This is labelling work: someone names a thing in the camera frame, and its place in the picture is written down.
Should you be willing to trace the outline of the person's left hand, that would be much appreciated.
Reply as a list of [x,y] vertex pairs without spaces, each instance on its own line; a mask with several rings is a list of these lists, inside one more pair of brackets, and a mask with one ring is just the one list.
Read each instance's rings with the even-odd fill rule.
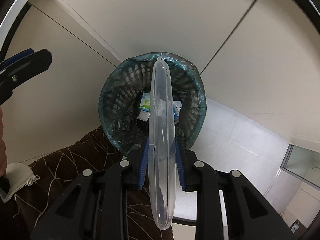
[[4,131],[4,126],[3,126],[3,111],[0,108],[0,176],[4,176],[7,170],[7,155],[5,153],[6,151],[6,145],[3,140],[3,131]]

